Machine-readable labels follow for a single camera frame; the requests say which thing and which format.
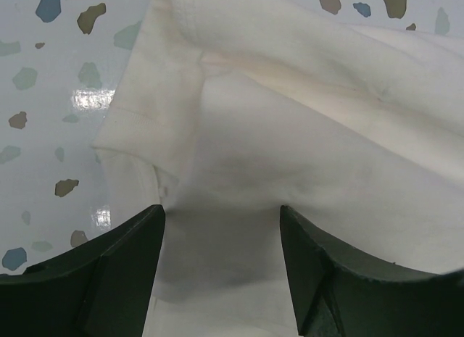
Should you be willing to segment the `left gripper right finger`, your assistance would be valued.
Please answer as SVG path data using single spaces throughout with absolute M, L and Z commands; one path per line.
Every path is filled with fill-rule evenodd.
M 462 336 L 463 271 L 412 270 L 369 255 L 280 208 L 300 336 Z

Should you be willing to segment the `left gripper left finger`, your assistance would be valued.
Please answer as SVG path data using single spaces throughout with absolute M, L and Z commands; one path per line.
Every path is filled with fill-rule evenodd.
M 2 336 L 142 336 L 165 230 L 153 205 L 57 257 L 1 277 Z

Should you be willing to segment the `white t shirt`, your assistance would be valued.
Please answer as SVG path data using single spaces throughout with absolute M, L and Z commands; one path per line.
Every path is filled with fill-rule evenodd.
M 363 257 L 463 268 L 463 40 L 292 0 L 151 0 L 94 149 L 167 225 L 145 336 L 295 336 L 288 205 Z

